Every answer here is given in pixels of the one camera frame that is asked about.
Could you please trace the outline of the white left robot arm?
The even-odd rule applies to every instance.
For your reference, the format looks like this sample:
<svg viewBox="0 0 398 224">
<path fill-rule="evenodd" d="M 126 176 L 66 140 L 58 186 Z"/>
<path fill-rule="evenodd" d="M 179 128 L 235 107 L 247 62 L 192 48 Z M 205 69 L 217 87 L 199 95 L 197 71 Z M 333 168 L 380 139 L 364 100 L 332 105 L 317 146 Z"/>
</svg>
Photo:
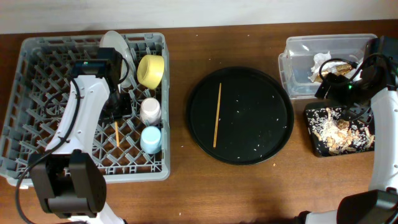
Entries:
<svg viewBox="0 0 398 224">
<path fill-rule="evenodd" d="M 99 122 L 129 114 L 119 86 L 127 60 L 113 47 L 96 58 L 77 60 L 70 73 L 70 94 L 61 122 L 45 152 L 33 154 L 17 185 L 29 175 L 45 213 L 67 223 L 125 223 L 106 203 L 106 181 L 92 159 Z"/>
</svg>

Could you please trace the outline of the yellow bowl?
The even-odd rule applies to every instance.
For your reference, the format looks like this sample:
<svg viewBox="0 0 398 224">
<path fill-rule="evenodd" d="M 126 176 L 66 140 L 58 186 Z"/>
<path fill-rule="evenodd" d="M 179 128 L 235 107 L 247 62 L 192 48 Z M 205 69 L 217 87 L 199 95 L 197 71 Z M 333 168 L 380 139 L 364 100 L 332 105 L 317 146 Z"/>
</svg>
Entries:
<svg viewBox="0 0 398 224">
<path fill-rule="evenodd" d="M 165 62 L 160 55 L 145 55 L 139 62 L 137 80 L 141 85 L 154 90 L 164 74 Z"/>
</svg>

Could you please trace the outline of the pink cup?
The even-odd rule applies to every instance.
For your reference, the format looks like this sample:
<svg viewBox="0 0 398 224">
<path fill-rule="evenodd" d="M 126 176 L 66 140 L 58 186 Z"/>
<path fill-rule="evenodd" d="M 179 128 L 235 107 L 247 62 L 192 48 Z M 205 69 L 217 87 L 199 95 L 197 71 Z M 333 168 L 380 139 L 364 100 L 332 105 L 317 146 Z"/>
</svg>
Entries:
<svg viewBox="0 0 398 224">
<path fill-rule="evenodd" d="M 140 119 L 146 126 L 155 126 L 160 123 L 161 107 L 155 98 L 146 98 L 142 101 Z"/>
</svg>

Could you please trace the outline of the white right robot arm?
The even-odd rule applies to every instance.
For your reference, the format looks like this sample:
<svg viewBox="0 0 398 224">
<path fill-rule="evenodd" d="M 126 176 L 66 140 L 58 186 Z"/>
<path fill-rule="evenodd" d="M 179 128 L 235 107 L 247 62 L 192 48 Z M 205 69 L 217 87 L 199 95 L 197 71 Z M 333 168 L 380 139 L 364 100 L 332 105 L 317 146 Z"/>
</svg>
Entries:
<svg viewBox="0 0 398 224">
<path fill-rule="evenodd" d="M 295 223 L 397 223 L 397 39 L 382 36 L 365 46 L 351 78 L 329 73 L 316 98 L 340 104 L 370 104 L 376 142 L 369 190 L 345 197 L 336 210 L 301 212 Z"/>
</svg>

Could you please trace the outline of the light blue cup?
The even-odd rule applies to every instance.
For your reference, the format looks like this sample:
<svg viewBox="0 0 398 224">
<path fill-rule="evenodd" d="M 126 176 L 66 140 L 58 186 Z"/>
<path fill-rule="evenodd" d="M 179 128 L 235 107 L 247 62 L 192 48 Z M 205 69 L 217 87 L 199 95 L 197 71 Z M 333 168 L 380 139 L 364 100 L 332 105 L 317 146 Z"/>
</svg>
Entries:
<svg viewBox="0 0 398 224">
<path fill-rule="evenodd" d="M 161 150 L 161 131 L 155 126 L 143 129 L 140 138 L 141 149 L 147 154 L 156 154 Z"/>
</svg>

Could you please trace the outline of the grey plate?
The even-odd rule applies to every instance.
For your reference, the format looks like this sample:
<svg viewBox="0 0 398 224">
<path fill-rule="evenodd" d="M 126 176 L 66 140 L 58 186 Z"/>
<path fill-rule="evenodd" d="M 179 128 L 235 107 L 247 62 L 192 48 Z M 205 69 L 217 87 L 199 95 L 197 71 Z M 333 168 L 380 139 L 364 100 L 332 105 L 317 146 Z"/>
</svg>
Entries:
<svg viewBox="0 0 398 224">
<path fill-rule="evenodd" d="M 119 84 L 119 86 L 121 88 L 129 88 L 130 86 L 132 86 L 132 79 L 134 78 L 135 73 L 135 65 L 130 48 L 122 35 L 114 30 L 110 30 L 102 36 L 99 46 L 113 47 L 123 56 L 123 59 L 125 59 L 126 62 L 122 60 L 123 66 L 121 69 L 121 78 L 124 78 L 126 76 L 127 68 L 129 69 L 129 72 L 126 79 L 121 84 Z"/>
</svg>

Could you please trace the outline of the tissue with gold wrapper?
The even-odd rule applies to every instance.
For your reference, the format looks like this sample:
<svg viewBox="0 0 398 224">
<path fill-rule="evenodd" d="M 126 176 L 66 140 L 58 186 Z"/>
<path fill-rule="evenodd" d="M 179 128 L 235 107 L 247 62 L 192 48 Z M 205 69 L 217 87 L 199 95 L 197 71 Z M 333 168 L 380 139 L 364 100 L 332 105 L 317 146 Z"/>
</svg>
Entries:
<svg viewBox="0 0 398 224">
<path fill-rule="evenodd" d="M 314 66 L 311 68 L 311 75 L 308 76 L 308 79 L 312 83 L 321 83 L 322 79 L 319 76 L 319 69 L 323 62 L 331 59 L 330 52 L 325 54 L 318 53 L 313 57 Z M 342 61 L 334 61 L 328 62 L 326 65 L 322 67 L 322 75 L 326 77 L 328 73 L 334 73 L 335 75 L 343 75 L 346 78 L 351 78 L 356 69 L 353 68 L 349 63 Z"/>
</svg>

